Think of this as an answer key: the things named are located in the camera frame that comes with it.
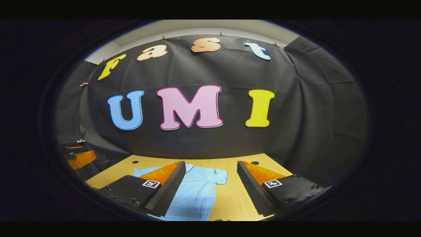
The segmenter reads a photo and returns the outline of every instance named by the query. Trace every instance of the light blue shirt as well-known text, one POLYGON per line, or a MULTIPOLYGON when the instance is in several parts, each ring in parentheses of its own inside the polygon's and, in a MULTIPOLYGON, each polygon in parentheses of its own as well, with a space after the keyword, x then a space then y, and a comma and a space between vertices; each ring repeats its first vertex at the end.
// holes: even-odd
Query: light blue shirt
MULTIPOLYGON (((134 169, 134 176, 139 177, 159 168, 134 169)), ((186 174, 167 214, 156 218, 164 221, 207 221, 215 202, 215 185, 225 184, 227 178, 226 170, 186 164, 186 174)))

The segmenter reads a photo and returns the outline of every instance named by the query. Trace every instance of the letter m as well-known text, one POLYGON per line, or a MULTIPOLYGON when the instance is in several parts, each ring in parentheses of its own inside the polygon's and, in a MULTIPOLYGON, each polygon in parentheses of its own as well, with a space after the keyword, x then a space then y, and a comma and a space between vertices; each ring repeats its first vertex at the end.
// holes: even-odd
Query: letter m
POLYGON ((196 122, 198 127, 219 127, 223 121, 218 114, 218 94, 221 88, 215 85, 201 86, 197 89, 192 101, 189 102, 182 92, 175 87, 168 87, 157 92, 162 98, 164 122, 163 130, 175 130, 180 127, 176 122, 176 114, 186 127, 191 127, 196 114, 200 111, 200 119, 196 122))

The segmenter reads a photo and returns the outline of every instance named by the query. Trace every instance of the letter u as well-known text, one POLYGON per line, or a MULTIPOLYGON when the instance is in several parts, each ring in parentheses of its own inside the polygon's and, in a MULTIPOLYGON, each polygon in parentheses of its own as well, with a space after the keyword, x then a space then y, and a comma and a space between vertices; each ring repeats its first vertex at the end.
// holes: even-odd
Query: letter u
POLYGON ((127 98, 131 102, 132 119, 124 120, 121 115, 120 102, 123 100, 121 95, 116 95, 108 99, 109 110, 111 112, 112 122, 116 127, 122 130, 133 130, 142 124, 142 106, 140 98, 143 96, 143 91, 133 91, 127 94, 127 98))

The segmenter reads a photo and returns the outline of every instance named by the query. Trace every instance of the fisheye lens view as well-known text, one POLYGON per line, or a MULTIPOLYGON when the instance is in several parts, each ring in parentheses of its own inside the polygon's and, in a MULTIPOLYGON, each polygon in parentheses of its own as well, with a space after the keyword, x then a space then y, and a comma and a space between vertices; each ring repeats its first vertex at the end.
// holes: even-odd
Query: fisheye lens view
POLYGON ((149 220, 294 215, 327 198, 367 142, 358 75, 268 21, 156 21, 59 80, 60 158, 149 220))

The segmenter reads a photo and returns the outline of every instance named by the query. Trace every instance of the table surface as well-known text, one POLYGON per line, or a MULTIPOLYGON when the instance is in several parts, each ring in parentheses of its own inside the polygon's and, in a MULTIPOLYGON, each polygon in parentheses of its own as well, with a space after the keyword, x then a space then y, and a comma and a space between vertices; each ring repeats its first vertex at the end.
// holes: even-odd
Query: table surface
POLYGON ((253 206, 253 203, 237 174, 238 161, 249 163, 256 161, 259 162, 258 166, 263 168, 267 168, 285 176, 292 175, 291 172, 266 154, 222 159, 167 159, 132 155, 95 175, 86 182, 90 186, 100 189, 125 175, 134 175, 135 168, 142 170, 150 167, 160 167, 180 160, 185 161, 186 164, 192 164, 197 167, 222 169, 228 172, 226 184, 216 184, 215 186, 216 198, 208 219, 209 221, 219 219, 223 221, 259 221, 269 217, 259 215, 253 206))

